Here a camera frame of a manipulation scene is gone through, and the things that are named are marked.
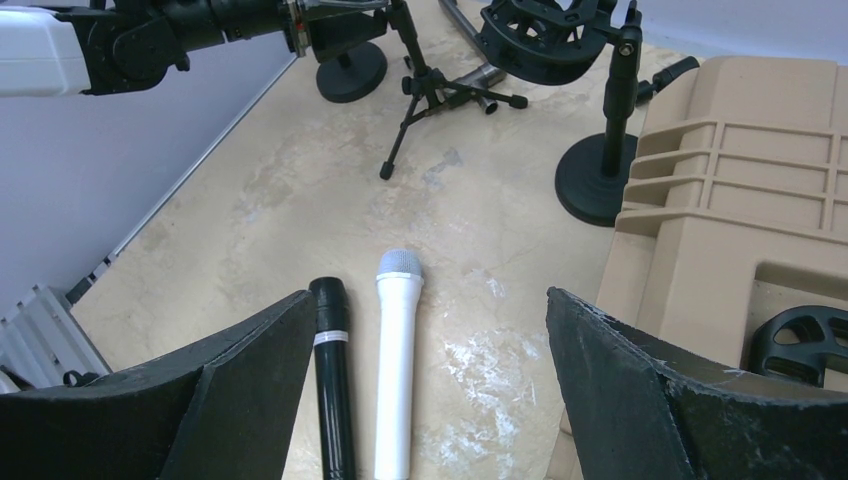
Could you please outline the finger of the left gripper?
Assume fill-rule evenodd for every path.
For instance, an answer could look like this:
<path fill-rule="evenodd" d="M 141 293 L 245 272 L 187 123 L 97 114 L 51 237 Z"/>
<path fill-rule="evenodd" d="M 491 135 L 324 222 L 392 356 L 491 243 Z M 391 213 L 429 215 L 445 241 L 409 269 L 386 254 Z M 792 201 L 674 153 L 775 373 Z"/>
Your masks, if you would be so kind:
<path fill-rule="evenodd" d="M 319 63 L 337 58 L 349 50 L 386 33 L 386 6 L 312 6 L 304 10 L 304 20 L 312 52 Z"/>

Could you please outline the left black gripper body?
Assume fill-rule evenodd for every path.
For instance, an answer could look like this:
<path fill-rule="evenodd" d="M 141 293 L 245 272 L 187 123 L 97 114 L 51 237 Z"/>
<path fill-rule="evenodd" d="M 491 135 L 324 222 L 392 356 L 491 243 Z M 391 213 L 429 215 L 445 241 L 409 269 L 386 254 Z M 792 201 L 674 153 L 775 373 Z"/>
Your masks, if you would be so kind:
<path fill-rule="evenodd" d="M 290 35 L 290 16 L 284 1 L 207 1 L 199 47 L 281 32 Z"/>

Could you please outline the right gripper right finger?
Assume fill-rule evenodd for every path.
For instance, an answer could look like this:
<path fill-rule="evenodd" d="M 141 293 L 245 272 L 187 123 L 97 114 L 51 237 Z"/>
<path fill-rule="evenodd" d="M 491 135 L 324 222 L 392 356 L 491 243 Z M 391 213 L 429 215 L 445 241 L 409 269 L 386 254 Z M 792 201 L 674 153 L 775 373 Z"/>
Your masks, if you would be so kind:
<path fill-rule="evenodd" d="M 847 397 L 713 362 L 547 292 L 546 326 L 587 479 L 843 479 Z"/>

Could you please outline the white microphone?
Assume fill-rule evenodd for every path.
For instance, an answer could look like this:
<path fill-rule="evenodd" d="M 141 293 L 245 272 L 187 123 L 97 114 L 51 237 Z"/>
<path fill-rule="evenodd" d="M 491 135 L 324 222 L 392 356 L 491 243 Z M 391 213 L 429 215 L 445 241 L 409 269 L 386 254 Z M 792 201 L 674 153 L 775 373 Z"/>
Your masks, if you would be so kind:
<path fill-rule="evenodd" d="M 416 315 L 423 287 L 417 254 L 393 249 L 380 260 L 376 289 L 380 341 L 374 477 L 410 477 Z"/>

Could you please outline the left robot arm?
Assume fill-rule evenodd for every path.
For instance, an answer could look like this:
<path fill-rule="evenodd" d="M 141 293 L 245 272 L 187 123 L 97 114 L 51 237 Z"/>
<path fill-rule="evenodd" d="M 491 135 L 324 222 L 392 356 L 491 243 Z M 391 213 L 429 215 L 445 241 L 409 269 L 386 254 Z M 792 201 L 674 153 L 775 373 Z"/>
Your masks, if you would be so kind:
<path fill-rule="evenodd" d="M 320 62 L 385 34 L 386 1 L 92 1 L 1 9 L 4 97 L 149 90 L 193 51 L 283 34 Z"/>

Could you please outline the black microphone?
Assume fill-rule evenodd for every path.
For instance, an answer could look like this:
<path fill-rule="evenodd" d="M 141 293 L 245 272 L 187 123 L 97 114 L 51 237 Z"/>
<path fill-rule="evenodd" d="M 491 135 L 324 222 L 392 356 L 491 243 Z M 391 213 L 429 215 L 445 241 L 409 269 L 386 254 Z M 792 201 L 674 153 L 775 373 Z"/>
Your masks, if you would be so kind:
<path fill-rule="evenodd" d="M 336 277 L 310 282 L 316 300 L 315 360 L 321 458 L 325 479 L 357 477 L 347 345 L 350 312 L 344 283 Z"/>

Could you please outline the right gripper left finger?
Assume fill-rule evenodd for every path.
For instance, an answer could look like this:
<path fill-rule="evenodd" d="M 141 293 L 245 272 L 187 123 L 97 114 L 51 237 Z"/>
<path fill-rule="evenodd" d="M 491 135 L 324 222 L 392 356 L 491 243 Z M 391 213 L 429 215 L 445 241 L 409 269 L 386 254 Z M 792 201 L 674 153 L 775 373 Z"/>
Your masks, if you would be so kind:
<path fill-rule="evenodd" d="M 1 475 L 279 479 L 315 328 L 315 299 L 298 291 L 88 384 L 5 394 Z"/>

